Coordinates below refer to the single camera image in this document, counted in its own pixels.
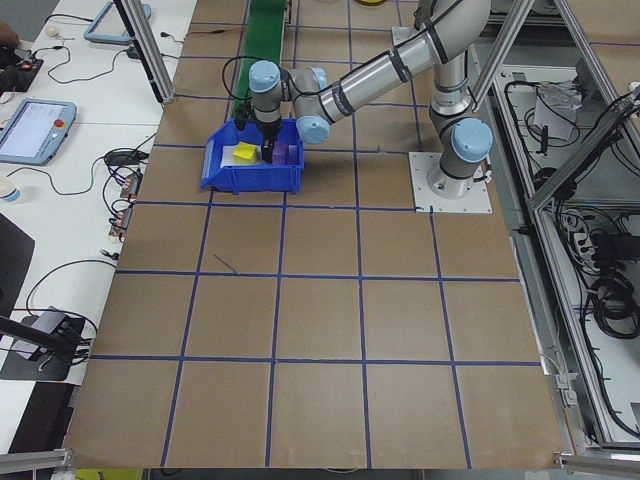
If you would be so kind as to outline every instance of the white table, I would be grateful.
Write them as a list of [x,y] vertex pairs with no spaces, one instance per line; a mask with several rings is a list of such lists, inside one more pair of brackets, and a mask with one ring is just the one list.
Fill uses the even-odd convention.
[[[61,0],[54,13],[66,13],[81,17],[94,17],[104,6],[105,0]],[[186,33],[196,0],[145,0],[151,5],[151,26],[163,53],[179,56],[181,44],[170,38],[160,37],[166,31],[180,39]],[[108,70],[118,46],[90,44],[82,38],[85,22],[66,18],[53,18],[47,25],[56,25],[61,36],[74,38],[64,44],[71,50],[71,62],[56,70],[60,79],[89,77]],[[38,48],[60,45],[42,31],[34,43]],[[133,148],[152,135],[160,122],[162,108],[156,102],[151,87],[139,61],[121,54],[116,60],[115,71],[89,82],[59,85],[46,72],[66,59],[64,50],[41,52],[45,59],[29,92],[17,94],[7,104],[0,106],[0,122],[11,117],[22,98],[42,98],[73,102],[78,107],[76,122],[69,137],[51,162],[38,167],[50,173],[61,191],[78,191],[90,182],[92,162],[113,148]],[[177,61],[166,59],[167,69],[173,77]],[[10,94],[5,93],[0,101]],[[152,142],[142,148],[149,151]],[[19,165],[0,164],[0,174],[7,174]],[[0,204],[0,213],[9,218],[36,241],[33,260],[24,282],[16,308],[24,308],[26,295],[33,285],[47,272],[63,263],[81,259],[104,259],[100,249],[119,251],[120,245],[108,240],[109,213],[103,203],[102,186],[108,177],[103,163],[96,166],[93,189],[84,195],[61,197],[49,186],[45,175],[35,172],[19,172],[12,181],[21,191],[21,198],[14,204]],[[111,182],[107,198],[115,199],[119,187]],[[34,308],[55,305],[86,315],[99,325],[100,317],[111,284],[114,270],[101,264],[79,264],[56,272],[36,291]],[[15,320],[25,316],[16,311]],[[90,326],[84,336],[93,336]],[[5,337],[0,347],[8,348],[11,339]],[[5,352],[0,352],[0,364]],[[67,382],[81,384],[86,365],[71,369]],[[24,413],[35,382],[0,381],[0,398],[3,413],[0,415],[0,454],[7,453]]]

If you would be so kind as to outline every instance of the yellow block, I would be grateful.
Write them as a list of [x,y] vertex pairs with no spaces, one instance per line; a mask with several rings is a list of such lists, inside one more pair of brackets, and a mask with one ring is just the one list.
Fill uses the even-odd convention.
[[76,479],[79,480],[142,480],[144,470],[141,468],[108,469],[108,470],[78,470]]
[[258,147],[240,142],[233,151],[233,159],[238,165],[253,165],[258,163]]

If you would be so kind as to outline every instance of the green conveyor belt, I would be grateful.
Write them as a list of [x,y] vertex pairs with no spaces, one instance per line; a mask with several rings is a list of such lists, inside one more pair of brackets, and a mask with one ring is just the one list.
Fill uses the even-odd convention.
[[[264,58],[280,64],[287,0],[253,0],[249,10],[243,55]],[[238,77],[236,96],[245,97],[249,89],[249,69],[256,60],[245,58]]]

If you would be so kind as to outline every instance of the tablet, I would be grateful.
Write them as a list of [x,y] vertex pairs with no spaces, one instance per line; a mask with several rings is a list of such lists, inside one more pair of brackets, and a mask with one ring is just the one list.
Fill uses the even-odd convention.
[[[142,5],[144,14],[149,19],[151,17],[151,7]],[[91,22],[83,35],[85,40],[94,43],[112,43],[115,45],[129,45],[131,37],[127,32],[118,9],[113,2],[107,2],[98,16]]]
[[0,162],[44,165],[55,155],[75,118],[73,103],[24,99],[0,132]]

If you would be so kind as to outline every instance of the blue plastic bin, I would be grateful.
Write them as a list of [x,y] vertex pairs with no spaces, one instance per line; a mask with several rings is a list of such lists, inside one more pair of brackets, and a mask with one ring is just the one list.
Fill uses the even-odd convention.
[[200,188],[210,186],[223,192],[292,192],[300,191],[300,175],[304,169],[304,148],[298,135],[295,120],[282,121],[278,141],[297,147],[295,155],[289,155],[286,165],[229,165],[220,168],[222,148],[239,142],[262,145],[262,135],[254,123],[247,123],[239,131],[233,121],[209,137],[204,154],[204,167]]

